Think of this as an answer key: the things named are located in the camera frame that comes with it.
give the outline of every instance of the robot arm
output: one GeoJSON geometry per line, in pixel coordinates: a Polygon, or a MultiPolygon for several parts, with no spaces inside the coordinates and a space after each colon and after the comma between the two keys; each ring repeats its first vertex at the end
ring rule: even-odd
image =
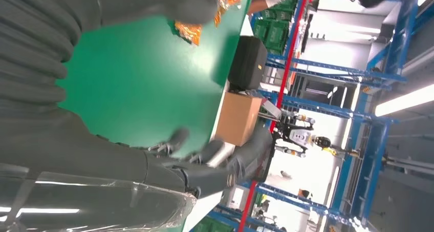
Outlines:
{"type": "Polygon", "coordinates": [[[218,11],[217,0],[62,0],[82,31],[162,14],[187,24],[204,24],[218,11]]]}

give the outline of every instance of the cardboard box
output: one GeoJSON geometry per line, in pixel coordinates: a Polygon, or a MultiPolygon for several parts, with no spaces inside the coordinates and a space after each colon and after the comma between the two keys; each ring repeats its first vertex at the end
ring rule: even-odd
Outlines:
{"type": "Polygon", "coordinates": [[[256,125],[262,99],[226,93],[215,136],[241,146],[249,140],[256,125]]]}

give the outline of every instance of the green work surface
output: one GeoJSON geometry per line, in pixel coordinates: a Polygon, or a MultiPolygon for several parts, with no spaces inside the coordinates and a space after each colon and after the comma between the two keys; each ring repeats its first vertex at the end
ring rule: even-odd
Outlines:
{"type": "Polygon", "coordinates": [[[198,47],[163,17],[86,33],[59,83],[67,91],[61,107],[91,133],[134,146],[184,125],[190,137],[180,155],[197,151],[209,140],[250,1],[227,11],[217,29],[207,24],[198,47]]]}

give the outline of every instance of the green plastic bin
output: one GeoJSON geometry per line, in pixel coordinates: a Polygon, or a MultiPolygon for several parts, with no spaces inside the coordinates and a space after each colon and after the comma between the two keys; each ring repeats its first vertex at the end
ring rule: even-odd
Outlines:
{"type": "Polygon", "coordinates": [[[275,9],[270,8],[262,11],[261,13],[263,18],[274,19],[274,20],[285,20],[285,21],[291,21],[293,14],[294,11],[287,10],[284,8],[275,8],[275,9]]]}
{"type": "Polygon", "coordinates": [[[268,19],[257,19],[253,27],[253,35],[262,41],[265,41],[271,23],[272,21],[268,19]]]}
{"type": "Polygon", "coordinates": [[[298,0],[284,0],[284,1],[280,2],[279,4],[277,4],[276,7],[286,5],[286,6],[290,7],[292,10],[294,10],[295,7],[297,6],[297,2],[298,2],[298,0]]]}
{"type": "Polygon", "coordinates": [[[233,232],[234,228],[211,219],[209,217],[203,218],[193,229],[194,232],[233,232]]]}
{"type": "Polygon", "coordinates": [[[265,47],[268,51],[282,54],[286,41],[288,40],[289,23],[284,21],[273,21],[268,30],[265,47]]]}

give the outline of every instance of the white wall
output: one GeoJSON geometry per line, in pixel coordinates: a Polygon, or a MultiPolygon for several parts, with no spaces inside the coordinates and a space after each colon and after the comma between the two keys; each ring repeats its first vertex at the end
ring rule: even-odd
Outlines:
{"type": "Polygon", "coordinates": [[[302,59],[365,70],[370,50],[366,44],[309,39],[302,59]]]}
{"type": "Polygon", "coordinates": [[[359,13],[345,13],[345,12],[318,10],[315,13],[314,18],[316,19],[320,18],[323,19],[324,21],[335,22],[335,23],[340,23],[345,25],[380,29],[385,19],[385,16],[366,15],[366,14],[362,15],[359,13]]]}

